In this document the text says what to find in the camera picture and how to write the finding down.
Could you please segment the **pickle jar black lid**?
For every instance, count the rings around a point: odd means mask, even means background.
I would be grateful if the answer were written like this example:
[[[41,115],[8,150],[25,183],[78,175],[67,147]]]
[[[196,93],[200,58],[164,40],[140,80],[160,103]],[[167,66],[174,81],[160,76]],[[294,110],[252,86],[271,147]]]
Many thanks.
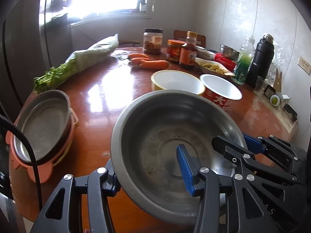
[[[145,28],[143,34],[143,52],[146,54],[160,54],[162,48],[163,30]]]

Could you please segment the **bagged celery bunch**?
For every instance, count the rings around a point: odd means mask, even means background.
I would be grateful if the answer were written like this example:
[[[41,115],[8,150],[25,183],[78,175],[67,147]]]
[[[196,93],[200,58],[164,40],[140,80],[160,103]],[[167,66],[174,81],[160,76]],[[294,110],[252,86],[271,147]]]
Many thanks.
[[[86,50],[76,50],[65,63],[51,67],[41,77],[35,77],[34,91],[39,94],[56,89],[71,76],[108,59],[118,46],[119,38],[118,34],[115,34],[98,41]]]

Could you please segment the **orange plastic plate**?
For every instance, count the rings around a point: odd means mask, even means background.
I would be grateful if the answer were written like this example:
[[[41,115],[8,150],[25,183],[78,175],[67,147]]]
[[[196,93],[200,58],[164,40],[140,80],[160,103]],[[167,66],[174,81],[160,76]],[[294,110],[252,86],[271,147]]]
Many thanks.
[[[22,163],[18,159],[17,154],[13,151],[13,149],[14,149],[14,146],[13,146],[13,134],[10,131],[8,131],[6,133],[5,141],[10,146],[9,156],[10,156],[10,161],[13,163],[14,169],[17,169],[19,166],[24,167],[26,169],[26,171],[27,171],[27,174],[28,174],[30,180],[35,182],[35,177],[34,177],[34,172],[33,172],[32,166],[28,166],[25,163]],[[38,165],[38,172],[39,172],[40,183],[45,183],[50,178],[50,176],[51,176],[51,174],[53,172],[53,167],[54,167],[52,165],[52,159],[49,160],[48,162],[44,163],[44,164]]]

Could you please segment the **red chili sauce jar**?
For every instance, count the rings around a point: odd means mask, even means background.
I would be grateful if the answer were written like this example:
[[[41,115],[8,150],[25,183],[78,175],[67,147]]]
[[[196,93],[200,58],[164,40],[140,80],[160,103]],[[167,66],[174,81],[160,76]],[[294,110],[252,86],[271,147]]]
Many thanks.
[[[180,59],[180,52],[184,41],[168,39],[166,58],[169,62],[178,63]]]

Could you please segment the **yellow enamel bowl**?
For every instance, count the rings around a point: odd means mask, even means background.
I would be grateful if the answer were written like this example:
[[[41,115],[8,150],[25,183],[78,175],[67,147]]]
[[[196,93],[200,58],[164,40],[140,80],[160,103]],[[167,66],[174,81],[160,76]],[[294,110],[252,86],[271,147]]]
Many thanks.
[[[151,75],[151,90],[182,90],[203,95],[206,88],[194,75],[178,70],[160,70]]]

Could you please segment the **small steel bowl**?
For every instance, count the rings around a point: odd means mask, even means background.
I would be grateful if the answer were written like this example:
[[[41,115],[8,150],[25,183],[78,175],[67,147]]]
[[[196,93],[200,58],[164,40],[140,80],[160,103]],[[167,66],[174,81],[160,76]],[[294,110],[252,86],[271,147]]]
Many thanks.
[[[239,52],[227,45],[220,44],[220,52],[224,58],[236,61],[239,57]]]

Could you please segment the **black thermos flask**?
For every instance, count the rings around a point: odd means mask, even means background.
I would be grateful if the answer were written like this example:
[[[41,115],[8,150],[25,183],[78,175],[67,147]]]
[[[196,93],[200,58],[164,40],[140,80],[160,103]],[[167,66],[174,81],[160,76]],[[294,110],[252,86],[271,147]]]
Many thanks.
[[[273,37],[265,34],[256,47],[255,56],[250,66],[245,83],[255,88],[257,77],[266,78],[274,56]]]

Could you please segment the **brown sauce bottle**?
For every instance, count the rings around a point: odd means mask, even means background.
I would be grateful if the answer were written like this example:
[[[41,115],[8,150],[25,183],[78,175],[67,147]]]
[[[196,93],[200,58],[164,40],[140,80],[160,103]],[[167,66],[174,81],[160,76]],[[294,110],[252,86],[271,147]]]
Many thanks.
[[[185,70],[192,70],[197,57],[197,36],[195,32],[188,31],[186,42],[182,45],[180,51],[179,65]]]

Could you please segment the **stainless steel bowl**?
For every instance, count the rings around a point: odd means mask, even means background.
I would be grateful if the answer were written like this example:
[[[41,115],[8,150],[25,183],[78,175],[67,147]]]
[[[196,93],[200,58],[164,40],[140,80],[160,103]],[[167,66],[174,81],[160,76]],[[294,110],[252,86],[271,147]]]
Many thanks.
[[[199,200],[186,191],[176,148],[183,144],[203,166],[232,176],[233,164],[211,145],[216,136],[246,147],[237,124],[213,102],[187,91],[153,91],[118,117],[111,137],[113,169],[123,190],[145,212],[168,223],[192,225]]]

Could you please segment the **red box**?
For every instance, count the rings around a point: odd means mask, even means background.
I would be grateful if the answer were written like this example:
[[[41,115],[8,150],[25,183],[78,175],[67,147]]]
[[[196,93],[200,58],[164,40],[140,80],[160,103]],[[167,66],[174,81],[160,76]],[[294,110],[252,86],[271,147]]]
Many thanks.
[[[220,64],[225,66],[225,68],[231,72],[233,72],[233,70],[235,69],[236,64],[237,64],[235,61],[232,61],[231,59],[224,57],[221,53],[215,54],[214,61],[219,62]]]

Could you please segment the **yellow shell-shaped plate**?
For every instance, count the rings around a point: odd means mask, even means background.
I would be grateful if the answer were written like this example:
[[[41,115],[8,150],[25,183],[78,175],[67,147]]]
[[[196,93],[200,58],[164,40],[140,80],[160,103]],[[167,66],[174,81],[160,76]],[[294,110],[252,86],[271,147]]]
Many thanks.
[[[64,157],[68,153],[70,146],[72,144],[73,137],[74,137],[74,130],[75,130],[76,124],[79,122],[79,119],[78,119],[75,111],[72,108],[70,108],[70,118],[71,118],[71,126],[70,126],[69,134],[65,140],[65,143],[63,144],[62,148],[60,149],[60,151],[52,159],[52,165],[53,166],[56,166],[57,164],[59,164],[64,159]]]

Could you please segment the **carrot far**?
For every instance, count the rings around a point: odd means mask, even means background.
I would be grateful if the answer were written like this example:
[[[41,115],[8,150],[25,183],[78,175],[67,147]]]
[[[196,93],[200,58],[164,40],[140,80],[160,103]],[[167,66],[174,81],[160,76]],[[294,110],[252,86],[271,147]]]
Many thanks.
[[[142,54],[142,53],[131,53],[128,55],[129,60],[134,59],[134,58],[146,58],[146,59],[148,59],[149,57],[145,54]]]

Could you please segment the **drinking glass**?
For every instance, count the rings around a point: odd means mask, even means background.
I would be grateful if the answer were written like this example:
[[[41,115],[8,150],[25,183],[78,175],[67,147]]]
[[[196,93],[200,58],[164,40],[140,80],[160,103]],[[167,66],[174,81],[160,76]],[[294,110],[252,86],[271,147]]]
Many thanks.
[[[253,92],[257,95],[257,96],[261,96],[264,93],[264,90],[267,87],[267,82],[265,81],[265,79],[263,79],[260,76],[257,76],[257,81],[254,87]]]

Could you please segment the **steel bowl behind jars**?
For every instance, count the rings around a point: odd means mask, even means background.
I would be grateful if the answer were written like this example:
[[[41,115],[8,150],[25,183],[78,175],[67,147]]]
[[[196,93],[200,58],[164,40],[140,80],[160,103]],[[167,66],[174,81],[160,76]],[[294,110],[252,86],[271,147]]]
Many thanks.
[[[205,48],[201,46],[196,46],[198,52],[197,52],[197,57],[204,59],[204,60],[209,60],[213,61],[215,59],[215,53],[206,50]]]

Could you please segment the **wooden chair back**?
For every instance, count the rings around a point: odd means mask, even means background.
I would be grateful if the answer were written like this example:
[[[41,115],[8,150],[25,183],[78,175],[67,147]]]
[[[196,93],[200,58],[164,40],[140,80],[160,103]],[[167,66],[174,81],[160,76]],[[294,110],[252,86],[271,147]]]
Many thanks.
[[[174,30],[173,37],[175,40],[185,41],[187,38],[187,31]],[[206,48],[206,37],[204,35],[198,34],[197,45]]]

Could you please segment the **carrot near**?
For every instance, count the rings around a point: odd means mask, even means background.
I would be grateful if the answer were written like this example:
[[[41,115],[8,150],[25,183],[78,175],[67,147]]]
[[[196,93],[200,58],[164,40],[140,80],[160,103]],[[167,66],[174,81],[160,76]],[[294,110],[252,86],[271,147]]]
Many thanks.
[[[157,61],[146,61],[141,60],[139,67],[151,70],[165,70],[167,69],[169,63],[164,60],[157,60]]]

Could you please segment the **wall power socket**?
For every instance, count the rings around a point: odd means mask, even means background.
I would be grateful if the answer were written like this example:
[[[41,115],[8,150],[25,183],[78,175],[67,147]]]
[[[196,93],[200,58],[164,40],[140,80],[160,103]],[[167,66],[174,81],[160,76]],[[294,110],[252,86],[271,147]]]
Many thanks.
[[[308,63],[303,57],[298,60],[298,66],[302,68],[308,75],[311,73],[311,64]]]

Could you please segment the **wooden chair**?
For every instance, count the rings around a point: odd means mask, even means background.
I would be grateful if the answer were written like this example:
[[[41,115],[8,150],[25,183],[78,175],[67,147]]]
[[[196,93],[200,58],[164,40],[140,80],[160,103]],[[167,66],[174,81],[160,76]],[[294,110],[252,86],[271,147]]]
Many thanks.
[[[136,45],[140,45],[140,41],[131,41],[131,40],[120,39],[119,40],[119,45],[120,46],[131,45],[132,47],[135,47]]]
[[[185,41],[187,38],[187,31],[174,30],[173,37],[175,40]],[[197,45],[206,48],[206,37],[204,35],[198,34]]]

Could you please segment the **grey refrigerator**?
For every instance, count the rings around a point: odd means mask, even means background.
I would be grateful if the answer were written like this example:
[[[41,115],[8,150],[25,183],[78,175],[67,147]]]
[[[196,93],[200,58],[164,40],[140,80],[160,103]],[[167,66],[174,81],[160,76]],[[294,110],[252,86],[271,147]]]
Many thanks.
[[[1,23],[1,113],[15,119],[33,79],[72,53],[70,0],[19,0]]]

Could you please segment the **middle carrot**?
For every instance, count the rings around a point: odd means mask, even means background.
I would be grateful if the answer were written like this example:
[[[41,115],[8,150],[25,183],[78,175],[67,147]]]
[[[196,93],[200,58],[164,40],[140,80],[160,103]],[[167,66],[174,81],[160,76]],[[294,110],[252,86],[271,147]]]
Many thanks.
[[[150,59],[145,57],[135,57],[130,60],[131,64],[134,66],[139,66],[143,61],[150,61]]]

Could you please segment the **red white enamel bowl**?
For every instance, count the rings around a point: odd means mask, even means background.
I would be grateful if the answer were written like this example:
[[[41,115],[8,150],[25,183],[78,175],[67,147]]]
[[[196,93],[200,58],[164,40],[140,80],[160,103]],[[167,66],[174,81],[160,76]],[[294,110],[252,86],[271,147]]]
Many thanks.
[[[230,108],[234,102],[242,99],[241,91],[224,78],[203,74],[200,76],[200,81],[206,88],[203,97],[212,101],[223,110]]]

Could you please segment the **green liquid plastic bottle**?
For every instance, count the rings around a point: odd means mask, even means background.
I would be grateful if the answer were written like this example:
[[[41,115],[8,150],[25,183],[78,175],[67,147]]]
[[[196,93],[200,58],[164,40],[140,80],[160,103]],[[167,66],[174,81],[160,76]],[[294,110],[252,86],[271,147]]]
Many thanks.
[[[238,61],[233,70],[235,76],[232,78],[232,80],[239,85],[244,84],[248,75],[250,65],[255,55],[254,43],[254,36],[249,35],[247,36],[245,42],[241,45]]]

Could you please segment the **metal pan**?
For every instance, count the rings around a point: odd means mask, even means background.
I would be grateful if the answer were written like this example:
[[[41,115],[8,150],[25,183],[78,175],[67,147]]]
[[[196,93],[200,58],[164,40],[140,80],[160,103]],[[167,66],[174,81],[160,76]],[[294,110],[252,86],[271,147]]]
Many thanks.
[[[53,158],[67,140],[73,124],[70,107],[65,92],[48,90],[32,99],[16,120],[39,165]]]

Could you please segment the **dish with yellow food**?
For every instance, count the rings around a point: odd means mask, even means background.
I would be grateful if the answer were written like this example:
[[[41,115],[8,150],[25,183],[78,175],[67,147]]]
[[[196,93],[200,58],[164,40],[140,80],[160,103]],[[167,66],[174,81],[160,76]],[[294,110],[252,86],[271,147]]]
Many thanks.
[[[212,74],[222,78],[234,77],[234,73],[225,68],[222,64],[196,57],[195,62],[204,74]]]

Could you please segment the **carrot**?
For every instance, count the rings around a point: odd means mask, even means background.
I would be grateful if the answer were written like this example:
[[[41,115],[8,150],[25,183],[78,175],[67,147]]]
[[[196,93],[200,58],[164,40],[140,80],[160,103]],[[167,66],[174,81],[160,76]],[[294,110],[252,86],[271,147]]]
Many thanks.
[[[135,57],[130,60],[131,64],[134,66],[139,66],[143,61],[150,61],[150,59],[145,57]]]
[[[141,60],[139,67],[151,70],[165,70],[167,69],[169,63],[164,60],[157,60],[157,61],[146,61]]]
[[[149,57],[145,54],[142,54],[142,53],[131,53],[128,55],[129,60],[134,59],[134,58],[146,58],[146,59],[148,59]]]

